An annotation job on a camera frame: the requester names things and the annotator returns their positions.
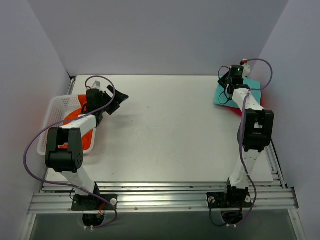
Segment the plastic basket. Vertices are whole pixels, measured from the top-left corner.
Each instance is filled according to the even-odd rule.
[[[81,108],[81,104],[78,100],[78,95],[65,95],[65,96],[57,96],[50,101],[48,111],[46,112],[43,128],[54,124],[55,122],[64,120],[66,116],[68,116],[73,111]],[[38,146],[36,151],[38,154],[45,156],[46,155],[46,147],[47,147],[47,137],[48,130],[45,131],[39,137]],[[90,148],[84,150],[83,153],[87,154],[92,151],[95,143],[96,137],[96,129],[93,129],[92,139]]]

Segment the blue towel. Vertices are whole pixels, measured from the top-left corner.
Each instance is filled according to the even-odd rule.
[[[248,85],[251,89],[260,89],[260,87],[261,87],[261,84],[259,81],[252,80],[247,77],[244,78],[243,84]],[[225,102],[227,102],[228,99],[226,98],[225,94],[222,94],[220,96],[220,94],[223,92],[224,92],[224,88],[218,84],[218,87],[216,88],[214,99],[213,99],[214,104],[222,105]],[[254,99],[260,104],[261,103],[261,91],[252,91],[252,95],[253,95]],[[232,100],[230,100],[227,104],[224,104],[223,106],[228,106],[228,107],[232,107],[232,108],[236,108],[236,109],[239,108],[238,105]]]

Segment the white table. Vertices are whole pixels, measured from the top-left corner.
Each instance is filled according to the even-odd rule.
[[[213,104],[216,76],[106,76],[129,95],[112,116],[104,113],[83,166],[97,182],[226,182],[239,156],[240,117]],[[73,95],[85,94],[78,76]],[[101,82],[106,89],[108,82]],[[66,181],[49,169],[46,179]],[[252,173],[272,182],[265,153]]]

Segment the gray wall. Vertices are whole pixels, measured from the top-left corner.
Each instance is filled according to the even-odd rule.
[[[29,0],[71,75],[216,75],[257,57],[288,0]]]
[[[309,240],[320,239],[319,10],[319,0],[290,0],[260,56],[274,68],[263,95],[275,114],[273,140]],[[257,64],[251,76],[263,81],[268,74]]]
[[[24,170],[24,148],[50,99],[65,94],[70,80],[26,0],[0,1],[0,32],[0,239],[15,240],[41,185]],[[44,159],[35,149],[29,165],[43,176]]]

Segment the red cloth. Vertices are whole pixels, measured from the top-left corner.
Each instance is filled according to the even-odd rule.
[[[87,103],[87,97],[86,97],[86,95],[78,95],[78,99],[79,99],[79,102],[80,102],[81,108],[82,108],[83,105]],[[81,114],[81,108],[70,113],[68,116],[66,116],[65,120],[77,118]],[[67,125],[68,123],[70,123],[70,122],[66,121],[63,123],[63,125]],[[82,149],[84,151],[88,150],[91,146],[92,134],[93,134],[93,130],[90,130],[81,139],[82,140]],[[59,146],[59,148],[60,149],[67,149],[68,144],[64,144],[62,146]]]

